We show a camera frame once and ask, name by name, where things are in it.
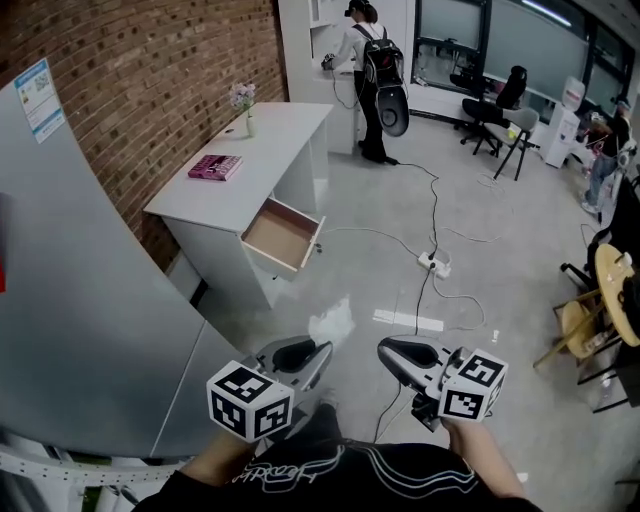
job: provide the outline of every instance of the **power strip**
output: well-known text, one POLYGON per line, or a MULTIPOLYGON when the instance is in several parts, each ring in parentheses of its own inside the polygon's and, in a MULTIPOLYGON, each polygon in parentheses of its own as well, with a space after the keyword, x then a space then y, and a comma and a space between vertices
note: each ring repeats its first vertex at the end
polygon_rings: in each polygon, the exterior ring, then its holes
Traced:
POLYGON ((436 266, 433 269, 433 272, 440 278, 440 279, 446 279, 447 277, 449 277, 451 275, 451 265, 449 264, 444 264, 442 263, 439 259, 437 258, 433 258, 431 259, 429 254, 427 254, 426 252, 422 253, 422 256, 420 256, 420 258, 418 258, 418 265, 426 268, 427 270, 429 270, 431 268, 431 265, 435 263, 436 266))

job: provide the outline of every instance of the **hand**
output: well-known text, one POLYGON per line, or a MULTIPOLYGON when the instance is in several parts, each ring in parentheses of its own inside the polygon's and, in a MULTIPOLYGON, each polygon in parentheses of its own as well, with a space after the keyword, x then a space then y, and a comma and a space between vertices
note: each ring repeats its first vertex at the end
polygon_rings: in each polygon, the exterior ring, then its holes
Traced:
POLYGON ((181 472, 194 480, 221 487, 251 461, 257 443, 246 441, 219 429, 209 446, 181 469, 181 472))

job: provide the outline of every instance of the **person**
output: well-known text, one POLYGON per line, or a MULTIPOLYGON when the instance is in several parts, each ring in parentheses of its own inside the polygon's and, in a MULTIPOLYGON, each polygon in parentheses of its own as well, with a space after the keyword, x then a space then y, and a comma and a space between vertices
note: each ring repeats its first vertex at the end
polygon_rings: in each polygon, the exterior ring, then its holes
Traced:
POLYGON ((526 500, 522 484, 482 424, 444 422, 450 450, 376 445, 343 439, 335 407, 331 395, 325 396, 298 433, 255 459, 255 446, 222 431, 135 512, 209 511, 228 505, 317 510, 345 502, 398 506, 391 510, 540 512, 526 500))
MULTIPOLYGON (((368 0, 351 0, 347 12, 353 21, 366 30, 373 39, 383 39, 385 28, 378 23, 378 12, 368 0)), ((338 68, 351 57, 351 51, 355 51, 356 61, 353 66, 355 89, 367 120, 367 135, 363 141, 358 142, 358 145, 362 148, 364 158, 385 163, 389 159, 382 142, 382 124, 376 108, 377 88, 365 80, 364 74, 364 47, 368 42, 369 40, 360 31, 350 27, 344 34, 338 55, 330 61, 329 66, 330 69, 338 68)))
POLYGON ((631 138, 630 117, 629 101, 624 97, 619 98, 615 117, 608 126, 603 127, 607 138, 604 141, 602 153, 593 164, 589 190, 582 201, 582 208, 588 213, 596 215, 599 212, 600 187, 605 178, 618 167, 618 153, 631 138))

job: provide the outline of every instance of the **wooden drawer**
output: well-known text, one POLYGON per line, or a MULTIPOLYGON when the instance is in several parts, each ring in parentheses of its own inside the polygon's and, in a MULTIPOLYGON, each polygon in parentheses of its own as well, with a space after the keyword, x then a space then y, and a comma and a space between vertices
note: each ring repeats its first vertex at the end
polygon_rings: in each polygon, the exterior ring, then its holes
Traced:
POLYGON ((324 219, 318 222, 269 198, 242 234, 242 243, 260 268, 293 281, 311 256, 324 219))

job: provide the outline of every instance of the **pink book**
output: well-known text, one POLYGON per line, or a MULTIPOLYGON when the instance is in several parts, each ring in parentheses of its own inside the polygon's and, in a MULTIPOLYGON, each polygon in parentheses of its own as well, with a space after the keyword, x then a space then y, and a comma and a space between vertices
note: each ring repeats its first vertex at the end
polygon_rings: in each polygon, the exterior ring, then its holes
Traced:
POLYGON ((227 181, 242 165, 242 157, 230 155, 205 155, 189 171, 190 178, 227 181))

